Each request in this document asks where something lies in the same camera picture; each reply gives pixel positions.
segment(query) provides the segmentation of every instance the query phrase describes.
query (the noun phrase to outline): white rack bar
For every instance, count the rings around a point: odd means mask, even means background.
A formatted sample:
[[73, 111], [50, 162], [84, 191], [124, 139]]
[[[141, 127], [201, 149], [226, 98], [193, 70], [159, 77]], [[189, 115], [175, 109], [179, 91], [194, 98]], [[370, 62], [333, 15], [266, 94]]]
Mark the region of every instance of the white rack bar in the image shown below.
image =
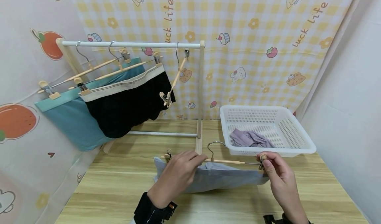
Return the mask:
[[184, 136], [184, 137], [197, 137], [197, 134], [190, 134], [190, 133], [169, 133], [169, 132], [152, 132], [152, 131], [130, 131], [128, 134], [135, 134], [135, 135], [151, 135], [151, 136]]
[[[78, 41], [62, 41], [63, 46], [76, 46]], [[83, 41], [79, 43], [78, 46], [85, 47], [108, 47], [110, 42], [90, 42]], [[176, 43], [143, 43], [143, 42], [114, 42], [111, 47], [130, 47], [130, 48], [176, 48]], [[189, 44], [189, 43], [178, 43], [179, 49], [199, 49], [201, 47], [200, 43]]]

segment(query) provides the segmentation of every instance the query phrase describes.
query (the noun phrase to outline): white wall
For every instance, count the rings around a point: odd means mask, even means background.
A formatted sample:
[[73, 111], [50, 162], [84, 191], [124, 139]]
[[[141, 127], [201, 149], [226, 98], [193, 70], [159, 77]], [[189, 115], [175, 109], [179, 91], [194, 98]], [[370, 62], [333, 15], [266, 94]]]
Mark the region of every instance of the white wall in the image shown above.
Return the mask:
[[381, 0], [360, 0], [303, 117], [318, 152], [371, 223], [381, 220]]

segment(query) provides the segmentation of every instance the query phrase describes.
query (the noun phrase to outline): orange fruit print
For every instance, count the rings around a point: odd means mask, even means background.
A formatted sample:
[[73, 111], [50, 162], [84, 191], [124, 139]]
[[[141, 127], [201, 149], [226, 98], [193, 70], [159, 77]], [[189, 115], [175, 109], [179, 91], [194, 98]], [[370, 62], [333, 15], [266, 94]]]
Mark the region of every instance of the orange fruit print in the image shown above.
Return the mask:
[[0, 106], [0, 142], [20, 138], [36, 127], [38, 118], [31, 109], [22, 104]]
[[51, 59], [59, 60], [62, 58], [63, 54], [58, 45], [56, 44], [56, 39], [63, 38], [62, 35], [57, 34], [53, 31], [36, 31], [30, 29], [33, 36], [40, 42], [42, 51]]

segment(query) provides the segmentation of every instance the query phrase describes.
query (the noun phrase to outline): metal hanger hook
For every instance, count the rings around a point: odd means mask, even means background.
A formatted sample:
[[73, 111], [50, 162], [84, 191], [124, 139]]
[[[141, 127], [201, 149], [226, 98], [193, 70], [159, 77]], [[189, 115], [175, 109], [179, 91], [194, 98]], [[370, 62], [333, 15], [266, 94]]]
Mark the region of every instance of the metal hanger hook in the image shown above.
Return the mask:
[[78, 41], [77, 44], [75, 45], [75, 49], [77, 50], [77, 52], [78, 52], [80, 55], [82, 55], [83, 57], [86, 58], [86, 60], [87, 60], [88, 63], [90, 63], [89, 59], [88, 59], [86, 56], [84, 56], [83, 54], [81, 54], [80, 51], [78, 51], [78, 45], [79, 45], [81, 42], [83, 42], [83, 41], [84, 41], [84, 40], [80, 40], [80, 41]]
[[176, 58], [177, 58], [177, 64], [180, 64], [179, 56], [177, 55], [177, 47], [179, 46], [179, 42], [176, 43]]
[[110, 54], [111, 54], [112, 56], [114, 56], [114, 57], [118, 60], [118, 62], [119, 62], [119, 58], [118, 58], [117, 56], [115, 56], [113, 53], [111, 53], [111, 51], [110, 51], [111, 44], [112, 44], [112, 43], [115, 43], [115, 42], [116, 42], [116, 41], [111, 41], [110, 45], [108, 46], [108, 51], [109, 51]]
[[223, 142], [221, 142], [221, 141], [213, 141], [213, 142], [210, 142], [206, 148], [208, 148], [208, 150], [209, 150], [210, 152], [212, 152], [212, 157], [211, 157], [211, 159], [213, 159], [213, 157], [214, 157], [214, 152], [213, 152], [211, 149], [209, 149], [209, 146], [210, 146], [211, 144], [214, 144], [214, 143], [220, 143], [220, 144], [223, 144], [223, 145], [226, 147], [225, 143], [223, 143]]

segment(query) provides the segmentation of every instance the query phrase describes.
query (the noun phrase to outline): hand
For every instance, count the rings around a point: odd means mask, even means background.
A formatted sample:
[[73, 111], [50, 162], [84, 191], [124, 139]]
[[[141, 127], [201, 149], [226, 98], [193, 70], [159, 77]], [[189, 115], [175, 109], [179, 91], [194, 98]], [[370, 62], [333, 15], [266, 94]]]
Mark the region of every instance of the hand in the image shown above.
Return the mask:
[[196, 169], [207, 159], [195, 151], [181, 152], [171, 158], [147, 196], [155, 207], [163, 209], [193, 182]]
[[267, 156], [263, 166], [270, 178], [271, 191], [286, 217], [294, 224], [308, 224], [306, 212], [300, 202], [294, 171], [278, 153], [262, 152], [257, 155], [258, 161], [262, 154]]

